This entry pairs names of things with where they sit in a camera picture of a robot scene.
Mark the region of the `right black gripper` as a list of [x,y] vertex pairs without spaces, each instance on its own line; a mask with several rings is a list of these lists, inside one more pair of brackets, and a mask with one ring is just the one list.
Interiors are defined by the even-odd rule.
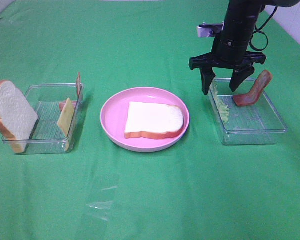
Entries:
[[251,40],[252,36],[239,41],[216,36],[211,52],[189,59],[189,68],[200,70],[201,89],[204,95],[208,94],[215,78],[214,68],[233,70],[229,87],[234,92],[254,73],[255,63],[264,64],[266,56],[262,50],[256,48],[253,51],[247,50],[251,46]]

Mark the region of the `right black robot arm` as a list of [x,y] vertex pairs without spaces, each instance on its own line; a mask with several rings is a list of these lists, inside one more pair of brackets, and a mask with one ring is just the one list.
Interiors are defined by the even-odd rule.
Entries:
[[189,59],[189,68],[200,71],[203,94],[208,94],[215,78],[213,68],[233,71],[229,87],[235,91],[254,73],[254,63],[264,64],[266,56],[262,52],[247,51],[259,14],[265,6],[289,8],[296,4],[296,0],[231,0],[223,23],[197,26],[198,37],[214,38],[211,52]]

